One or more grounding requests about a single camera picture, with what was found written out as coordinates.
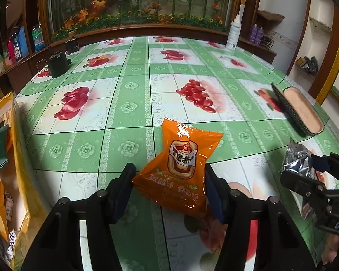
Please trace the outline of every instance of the purple bottle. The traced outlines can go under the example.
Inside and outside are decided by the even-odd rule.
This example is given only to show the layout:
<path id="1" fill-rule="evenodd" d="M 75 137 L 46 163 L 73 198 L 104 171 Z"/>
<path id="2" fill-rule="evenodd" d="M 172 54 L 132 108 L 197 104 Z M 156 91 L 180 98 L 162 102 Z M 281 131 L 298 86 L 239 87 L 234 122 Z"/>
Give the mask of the purple bottle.
<path id="1" fill-rule="evenodd" d="M 255 45 L 259 45 L 260 44 L 263 35 L 264 35 L 264 30 L 263 30 L 262 27 L 260 27 L 257 30 L 257 34 L 256 34 L 256 37 L 255 37 Z"/>
<path id="2" fill-rule="evenodd" d="M 254 25 L 251 29 L 251 32 L 250 32 L 250 36 L 249 36 L 249 41 L 250 42 L 255 42 L 255 38 L 256 38 L 256 34 L 257 34 L 257 30 L 259 28 L 257 27 L 257 25 Z"/>

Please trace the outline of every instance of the bolt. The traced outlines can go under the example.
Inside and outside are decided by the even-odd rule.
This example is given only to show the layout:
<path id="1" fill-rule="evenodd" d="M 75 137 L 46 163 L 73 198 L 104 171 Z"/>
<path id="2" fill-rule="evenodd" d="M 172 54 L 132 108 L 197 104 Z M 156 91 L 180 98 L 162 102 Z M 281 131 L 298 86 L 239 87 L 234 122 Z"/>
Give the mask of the bolt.
<path id="1" fill-rule="evenodd" d="M 107 191 L 105 189 L 100 189 L 99 191 L 97 191 L 97 196 L 98 197 L 103 197 L 107 194 Z"/>
<path id="2" fill-rule="evenodd" d="M 231 194 L 232 196 L 239 196 L 239 195 L 240 195 L 240 191 L 239 191 L 238 189 L 232 189 L 232 190 L 230 191 L 230 194 Z"/>
<path id="3" fill-rule="evenodd" d="M 279 202 L 279 199 L 276 196 L 271 196 L 270 202 L 272 202 L 273 204 L 277 204 Z"/>
<path id="4" fill-rule="evenodd" d="M 66 204 L 68 201 L 69 201 L 69 199 L 64 197 L 64 198 L 60 198 L 58 202 L 59 202 L 59 204 L 64 205 L 64 204 Z"/>

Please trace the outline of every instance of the patterned packet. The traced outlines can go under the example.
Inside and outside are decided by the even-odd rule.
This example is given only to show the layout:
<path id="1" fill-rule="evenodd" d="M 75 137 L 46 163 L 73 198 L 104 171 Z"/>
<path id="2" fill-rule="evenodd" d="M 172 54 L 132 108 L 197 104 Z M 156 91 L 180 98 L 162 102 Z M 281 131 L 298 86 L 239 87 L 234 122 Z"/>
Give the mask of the patterned packet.
<path id="1" fill-rule="evenodd" d="M 206 214 L 205 163 L 222 133 L 182 125 L 165 118 L 163 151 L 133 178 L 144 197 L 194 217 Z"/>

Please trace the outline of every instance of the white wall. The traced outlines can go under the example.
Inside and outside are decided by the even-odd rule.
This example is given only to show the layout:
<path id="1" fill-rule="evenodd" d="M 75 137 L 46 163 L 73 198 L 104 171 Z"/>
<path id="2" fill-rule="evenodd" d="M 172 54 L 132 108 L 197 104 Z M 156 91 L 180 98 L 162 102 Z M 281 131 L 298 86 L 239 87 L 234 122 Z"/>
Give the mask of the white wall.
<path id="1" fill-rule="evenodd" d="M 273 65 L 283 72 L 287 72 L 300 39 L 307 3 L 308 0 L 266 0 L 264 10 L 285 16 L 284 20 L 272 29 L 282 39 L 274 38 L 274 46 L 271 48 L 278 54 Z"/>

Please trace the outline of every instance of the spray bottle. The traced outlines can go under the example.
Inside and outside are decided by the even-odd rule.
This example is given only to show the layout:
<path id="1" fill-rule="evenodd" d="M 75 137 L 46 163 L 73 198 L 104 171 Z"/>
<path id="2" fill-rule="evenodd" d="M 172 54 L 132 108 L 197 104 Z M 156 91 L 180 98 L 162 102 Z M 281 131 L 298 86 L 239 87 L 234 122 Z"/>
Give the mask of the spray bottle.
<path id="1" fill-rule="evenodd" d="M 226 48 L 236 50 L 237 43 L 240 37 L 241 20 L 239 14 L 236 15 L 235 20 L 231 23 L 230 34 L 228 35 Z"/>

